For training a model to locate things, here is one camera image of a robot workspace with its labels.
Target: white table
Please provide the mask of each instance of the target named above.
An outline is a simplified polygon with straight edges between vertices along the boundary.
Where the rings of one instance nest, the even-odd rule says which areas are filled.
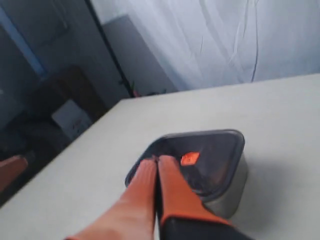
[[[123,100],[0,209],[0,239],[73,234],[116,201],[153,140],[230,128],[249,165],[234,225],[259,240],[319,239],[319,125],[320,75]]]

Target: tabletop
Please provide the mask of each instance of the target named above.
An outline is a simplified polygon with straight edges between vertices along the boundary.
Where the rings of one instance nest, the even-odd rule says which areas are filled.
[[[319,124],[319,74],[122,100],[0,208],[0,238],[74,234],[158,137],[237,129],[249,175],[231,222],[259,240],[319,239]]]

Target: white curtain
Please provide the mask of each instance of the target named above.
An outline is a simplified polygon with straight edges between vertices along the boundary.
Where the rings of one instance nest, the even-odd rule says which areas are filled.
[[[320,72],[319,0],[92,2],[130,16],[178,90]]]

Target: table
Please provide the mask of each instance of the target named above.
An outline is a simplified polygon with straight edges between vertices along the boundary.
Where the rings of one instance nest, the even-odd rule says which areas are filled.
[[[122,100],[0,209],[0,238],[76,233],[122,194],[153,140],[232,128],[249,166],[232,223],[259,240],[319,239],[319,124],[319,74]]]

